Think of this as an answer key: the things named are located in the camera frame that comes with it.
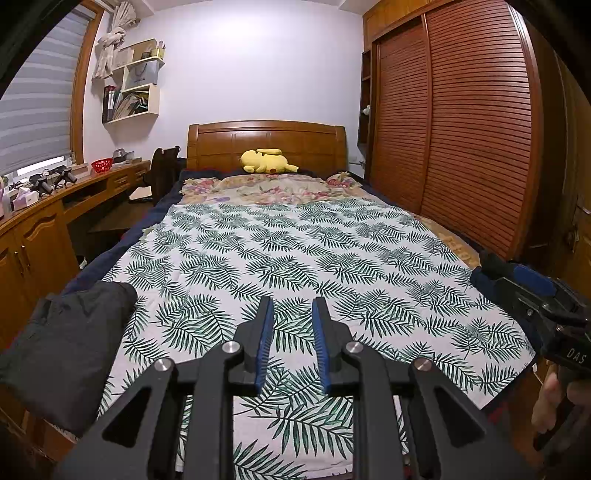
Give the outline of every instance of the tissue box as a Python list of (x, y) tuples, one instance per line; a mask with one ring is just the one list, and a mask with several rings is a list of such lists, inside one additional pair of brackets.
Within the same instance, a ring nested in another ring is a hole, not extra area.
[(14, 204), (14, 210), (22, 210), (23, 208), (27, 208), (31, 205), (33, 205), (33, 203), (37, 203), (39, 200), (39, 192), (34, 191), (34, 192), (29, 192), (26, 193), (25, 195), (21, 195), (20, 197), (17, 197), (13, 204)]

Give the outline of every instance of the bedspread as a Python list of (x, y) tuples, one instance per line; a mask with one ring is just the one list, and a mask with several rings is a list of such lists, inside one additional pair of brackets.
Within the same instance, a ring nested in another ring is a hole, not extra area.
[[(519, 326), (469, 284), (470, 270), (408, 212), (347, 198), (301, 205), (173, 205), (106, 280), (137, 309), (101, 410), (156, 359), (199, 357), (275, 301), (262, 394), (235, 398), (239, 479), (313, 478), (352, 466), (352, 401), (322, 394), (311, 301), (387, 358), (433, 358), (480, 408), (531, 361)], [(183, 420), (179, 462), (184, 456)]]

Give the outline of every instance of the wooden trim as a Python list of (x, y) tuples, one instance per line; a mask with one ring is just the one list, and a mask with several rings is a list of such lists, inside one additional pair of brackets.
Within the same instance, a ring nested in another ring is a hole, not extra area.
[(96, 32), (99, 29), (100, 21), (103, 18), (105, 10), (90, 0), (82, 0), (80, 3), (89, 10), (96, 13), (94, 19), (88, 23), (80, 54), (78, 55), (78, 64), (76, 65), (76, 74), (74, 75), (74, 84), (72, 86), (72, 105), (70, 107), (70, 150), (73, 152), (76, 163), (84, 163), (83, 148), (83, 113), (84, 113), (84, 93), (86, 90), (86, 79), (88, 77), (88, 65), (90, 63), (90, 54), (95, 45)]
[(532, 221), (535, 200), (538, 196), (538, 185), (540, 183), (541, 157), (543, 149), (542, 132), (544, 128), (544, 112), (542, 109), (542, 86), (538, 63), (535, 59), (534, 47), (531, 43), (530, 34), (521, 14), (512, 6), (507, 4), (509, 13), (515, 23), (515, 28), (521, 40), (521, 47), (525, 57), (528, 83), (530, 85), (530, 108), (531, 108), (531, 146), (530, 165), (527, 172), (527, 182), (517, 222), (517, 230), (509, 247), (507, 256), (509, 259), (519, 258), (522, 253), (527, 233)]
[[(376, 33), (372, 38), (370, 38), (369, 41), (373, 43), (376, 40), (379, 40), (384, 35), (390, 33), (395, 28), (398, 28), (401, 25), (404, 25), (408, 21), (410, 21), (414, 18), (420, 17), (421, 15), (424, 15), (427, 12), (430, 12), (431, 10), (435, 10), (436, 8), (442, 7), (443, 5), (450, 4), (452, 2), (457, 2), (457, 1), (461, 1), (461, 0), (435, 0), (427, 5), (424, 5), (421, 8), (417, 8), (415, 11), (410, 12), (409, 14), (405, 15), (404, 17), (401, 17), (398, 20), (396, 20), (394, 23), (390, 23), (390, 25), (387, 25), (386, 27), (384, 27), (382, 30), (380, 30), (378, 33)], [(375, 4), (367, 12), (365, 12), (363, 17), (365, 17), (365, 15), (367, 15), (367, 13), (373, 11), (373, 9), (377, 8), (378, 5), (380, 5), (380, 3), (381, 2)]]
[[(378, 114), (379, 114), (379, 81), (380, 81), (380, 52), (379, 43), (372, 43), (372, 76), (371, 76), (371, 103), (369, 114), (371, 116), (368, 132), (368, 151), (370, 155), (365, 159), (365, 171), (363, 177), (368, 182), (371, 177), (371, 165), (374, 158), (375, 143), (378, 139)], [(369, 144), (369, 136), (371, 135), (371, 145)]]
[(420, 212), (423, 206), (423, 193), (425, 191), (425, 183), (427, 182), (427, 169), (429, 167), (429, 154), (431, 151), (431, 126), (433, 124), (433, 68), (431, 66), (431, 43), (429, 40), (429, 27), (427, 25), (427, 16), (421, 15), (421, 23), (425, 33), (425, 58), (427, 62), (427, 125), (425, 128), (425, 152), (423, 155), (423, 172), (421, 175), (420, 184), (420, 199), (421, 203), (417, 211)]

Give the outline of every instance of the sliding wardrobe door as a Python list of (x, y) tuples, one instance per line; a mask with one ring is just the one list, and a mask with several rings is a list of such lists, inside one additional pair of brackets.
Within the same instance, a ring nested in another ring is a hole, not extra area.
[(530, 99), (535, 60), (513, 15), (503, 0), (464, 0), (426, 15), (433, 111), (421, 214), (505, 258), (529, 221), (541, 115)]
[(420, 22), (378, 46), (378, 101), (370, 182), (419, 212), (427, 136), (426, 37)]

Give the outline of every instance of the striped roller blind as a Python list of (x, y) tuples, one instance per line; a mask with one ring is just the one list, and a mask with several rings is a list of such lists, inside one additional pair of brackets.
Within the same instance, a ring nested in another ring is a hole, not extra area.
[(78, 6), (31, 53), (0, 100), (0, 174), (70, 153), (72, 86), (95, 13)]

